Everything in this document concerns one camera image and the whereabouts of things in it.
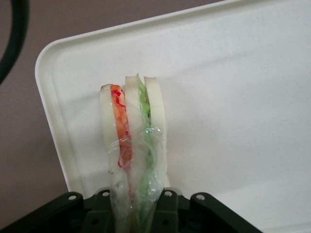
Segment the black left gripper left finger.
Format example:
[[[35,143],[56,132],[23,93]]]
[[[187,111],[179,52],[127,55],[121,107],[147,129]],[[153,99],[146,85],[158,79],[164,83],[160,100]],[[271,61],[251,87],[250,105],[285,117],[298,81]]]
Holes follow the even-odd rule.
[[[113,233],[110,190],[84,199],[67,192],[1,229],[2,233]]]

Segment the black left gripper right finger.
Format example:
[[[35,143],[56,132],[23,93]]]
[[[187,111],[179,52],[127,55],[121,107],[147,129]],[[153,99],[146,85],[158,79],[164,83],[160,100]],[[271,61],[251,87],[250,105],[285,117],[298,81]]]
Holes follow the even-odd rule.
[[[199,192],[187,199],[178,189],[164,188],[150,232],[260,233],[261,230],[211,194]]]

